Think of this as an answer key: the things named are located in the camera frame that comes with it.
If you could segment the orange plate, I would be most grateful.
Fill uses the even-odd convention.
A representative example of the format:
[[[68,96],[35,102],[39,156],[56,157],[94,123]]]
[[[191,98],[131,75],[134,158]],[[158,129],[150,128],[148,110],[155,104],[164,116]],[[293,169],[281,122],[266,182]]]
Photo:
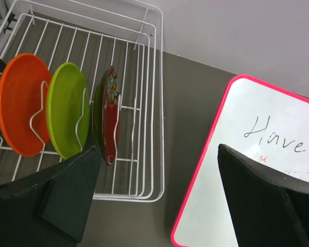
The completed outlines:
[[[45,105],[51,74],[36,55],[19,54],[0,77],[0,130],[19,155],[35,156],[49,142]]]

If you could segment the red floral plate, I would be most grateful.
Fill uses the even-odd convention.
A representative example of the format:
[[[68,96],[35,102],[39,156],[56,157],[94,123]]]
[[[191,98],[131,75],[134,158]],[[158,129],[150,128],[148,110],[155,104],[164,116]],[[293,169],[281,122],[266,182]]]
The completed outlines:
[[[116,158],[119,139],[118,97],[121,84],[114,66],[108,67],[96,87],[92,109],[92,130],[103,160],[111,165]]]

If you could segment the lime green plate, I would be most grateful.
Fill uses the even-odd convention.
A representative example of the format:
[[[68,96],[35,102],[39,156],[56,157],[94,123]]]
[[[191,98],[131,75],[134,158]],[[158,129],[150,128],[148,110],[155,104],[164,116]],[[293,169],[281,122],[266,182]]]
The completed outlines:
[[[89,91],[74,63],[60,65],[49,83],[46,122],[50,141],[64,160],[84,148],[90,125]]]

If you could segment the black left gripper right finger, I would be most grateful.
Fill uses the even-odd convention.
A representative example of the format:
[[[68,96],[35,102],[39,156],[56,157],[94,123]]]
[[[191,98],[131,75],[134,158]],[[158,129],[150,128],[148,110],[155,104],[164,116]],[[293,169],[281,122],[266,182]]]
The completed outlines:
[[[309,182],[224,144],[217,160],[239,246],[309,246]]]

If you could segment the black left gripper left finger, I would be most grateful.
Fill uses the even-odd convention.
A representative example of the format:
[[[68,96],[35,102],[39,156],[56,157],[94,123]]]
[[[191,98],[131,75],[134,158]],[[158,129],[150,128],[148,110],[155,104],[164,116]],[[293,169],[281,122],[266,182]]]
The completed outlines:
[[[83,239],[97,178],[98,146],[0,185],[0,246],[76,246]]]

